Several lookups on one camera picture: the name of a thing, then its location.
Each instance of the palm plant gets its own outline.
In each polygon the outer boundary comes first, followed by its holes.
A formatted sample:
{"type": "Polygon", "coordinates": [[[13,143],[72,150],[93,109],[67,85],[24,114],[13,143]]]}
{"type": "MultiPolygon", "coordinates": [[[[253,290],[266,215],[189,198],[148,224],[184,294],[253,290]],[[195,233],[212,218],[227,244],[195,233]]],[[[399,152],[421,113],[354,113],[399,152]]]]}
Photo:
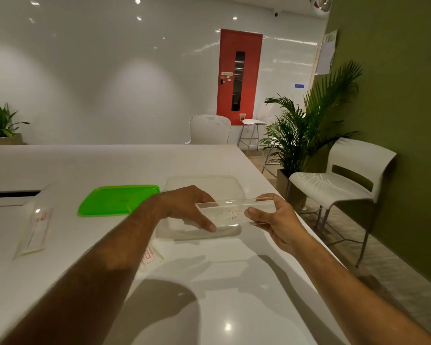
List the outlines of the palm plant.
{"type": "Polygon", "coordinates": [[[336,72],[317,81],[305,97],[305,111],[294,101],[279,96],[268,98],[266,104],[278,103],[282,114],[266,127],[268,138],[261,139],[265,148],[276,149],[271,156],[284,168],[289,177],[292,173],[303,172],[306,164],[318,150],[325,145],[332,145],[339,138],[349,138],[359,131],[329,134],[322,127],[322,121],[331,107],[346,103],[346,97],[356,95],[357,83],[362,74],[361,66],[353,61],[344,63],[336,72]]]}
{"type": "Polygon", "coordinates": [[[12,118],[17,113],[10,114],[8,103],[5,103],[4,107],[0,106],[0,137],[12,137],[19,127],[15,127],[20,123],[29,125],[28,122],[15,122],[13,123],[12,118]]]}

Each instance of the red door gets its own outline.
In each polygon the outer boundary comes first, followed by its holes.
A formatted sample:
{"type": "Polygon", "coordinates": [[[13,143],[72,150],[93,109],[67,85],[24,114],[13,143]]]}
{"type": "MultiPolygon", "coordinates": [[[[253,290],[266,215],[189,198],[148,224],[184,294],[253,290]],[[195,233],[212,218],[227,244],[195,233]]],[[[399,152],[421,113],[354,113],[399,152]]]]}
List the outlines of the red door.
{"type": "Polygon", "coordinates": [[[221,29],[217,115],[230,119],[232,125],[252,119],[259,73],[261,34],[221,29]]]}

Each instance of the person's left hand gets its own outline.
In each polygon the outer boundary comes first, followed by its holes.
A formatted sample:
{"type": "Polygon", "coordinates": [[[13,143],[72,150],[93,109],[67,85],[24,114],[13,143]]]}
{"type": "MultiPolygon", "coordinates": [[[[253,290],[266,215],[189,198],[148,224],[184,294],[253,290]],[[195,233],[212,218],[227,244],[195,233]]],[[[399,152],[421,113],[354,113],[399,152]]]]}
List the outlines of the person's left hand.
{"type": "Polygon", "coordinates": [[[215,202],[215,200],[207,192],[202,191],[195,185],[162,192],[151,197],[151,199],[154,197],[156,197],[156,205],[160,208],[162,219],[171,217],[191,220],[206,231],[216,231],[215,225],[212,224],[211,220],[201,214],[195,206],[196,203],[215,202]]]}

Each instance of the forearm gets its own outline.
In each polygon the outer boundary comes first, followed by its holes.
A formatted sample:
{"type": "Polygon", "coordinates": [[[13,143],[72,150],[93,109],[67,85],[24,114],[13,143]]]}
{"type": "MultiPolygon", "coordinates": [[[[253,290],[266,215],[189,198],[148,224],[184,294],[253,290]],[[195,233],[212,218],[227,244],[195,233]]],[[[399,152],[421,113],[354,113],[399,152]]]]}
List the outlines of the forearm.
{"type": "Polygon", "coordinates": [[[295,246],[296,259],[351,344],[431,344],[426,331],[364,286],[310,235],[295,246]]]}
{"type": "Polygon", "coordinates": [[[1,344],[101,344],[159,220],[148,200],[76,262],[1,344]]]}

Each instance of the green wall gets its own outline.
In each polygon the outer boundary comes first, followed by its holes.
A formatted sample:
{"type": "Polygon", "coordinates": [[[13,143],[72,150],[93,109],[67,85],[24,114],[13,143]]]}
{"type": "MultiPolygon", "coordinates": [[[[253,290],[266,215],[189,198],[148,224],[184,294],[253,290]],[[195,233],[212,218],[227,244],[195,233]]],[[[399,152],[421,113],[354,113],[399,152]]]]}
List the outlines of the green wall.
{"type": "MultiPolygon", "coordinates": [[[[335,29],[332,68],[363,67],[359,96],[337,112],[342,129],[398,154],[373,235],[431,280],[431,0],[334,0],[335,29]]],[[[341,207],[355,219],[370,210],[341,207]]]]}

